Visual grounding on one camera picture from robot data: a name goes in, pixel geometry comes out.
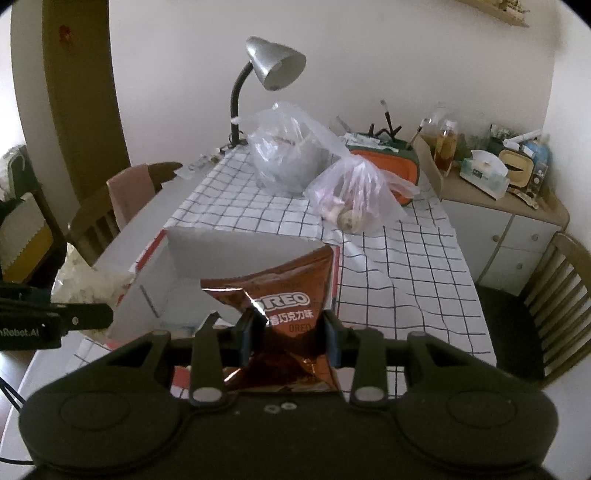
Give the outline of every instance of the clear plastic bag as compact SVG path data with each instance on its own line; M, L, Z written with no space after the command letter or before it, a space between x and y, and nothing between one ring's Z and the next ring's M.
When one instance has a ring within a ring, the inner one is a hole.
M276 103L270 110L236 122L257 124L248 135L248 145L260 186L274 195L291 197L301 196L327 167L327 155L289 107Z
M411 182L349 154L321 173L305 195L322 218L343 232L372 233L406 217L392 190L407 198L419 192Z
M133 274L109 274L88 266L73 245L68 244L66 260L51 289L53 303L106 303L115 309L119 298L133 280ZM83 330L83 334L106 343L106 330Z
M269 125L269 131L286 131L292 125L292 132L305 132L306 137L312 136L309 141L316 148L326 150L333 158L339 158L314 180L311 179L304 196L318 215L346 233L371 233L406 217L392 190L402 193L406 198L413 198L420 191L413 183L394 173L380 170L359 155L353 155L339 137L298 106L278 102L271 110L260 112L252 118L258 121L261 131L262 125ZM279 129L272 127L274 121L281 125ZM261 137L267 135L270 134L263 132ZM249 136L249 142L255 138L259 137ZM255 140L251 148L275 151L274 144L277 144L277 140L269 141L269 145L264 142L257 144Z

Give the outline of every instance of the power cord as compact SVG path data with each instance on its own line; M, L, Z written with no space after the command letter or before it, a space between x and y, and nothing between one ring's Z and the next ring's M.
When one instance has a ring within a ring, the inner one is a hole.
M19 393L2 377L0 377L0 390L16 409L16 411L21 411L21 406L18 404L18 402L24 405L25 399L22 398ZM35 465L30 460L12 460L10 458L3 457L0 457L0 463L8 463L9 465Z

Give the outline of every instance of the cardboard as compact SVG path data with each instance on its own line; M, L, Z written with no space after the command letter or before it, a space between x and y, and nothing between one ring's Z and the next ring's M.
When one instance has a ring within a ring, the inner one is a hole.
M173 338L193 336L212 311L235 325L241 314L201 290L202 278L253 274L322 246L322 241L272 233L166 229L140 259L136 279L115 309L108 338L127 343L158 329L169 330ZM340 249L333 250L327 308L336 296Z

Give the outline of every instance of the pink cloth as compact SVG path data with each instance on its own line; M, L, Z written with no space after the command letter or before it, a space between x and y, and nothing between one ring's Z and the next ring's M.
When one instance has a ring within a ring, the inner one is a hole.
M120 229L156 195L146 164L119 172L107 180L107 187Z

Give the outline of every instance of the oreo bag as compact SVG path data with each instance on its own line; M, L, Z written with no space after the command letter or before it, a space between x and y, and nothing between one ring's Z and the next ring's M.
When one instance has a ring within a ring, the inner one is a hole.
M249 364L227 371L228 390L339 389L316 335L332 262L333 250L327 245L245 277L201 281L201 288L222 303L240 312L253 305L267 318L263 341Z

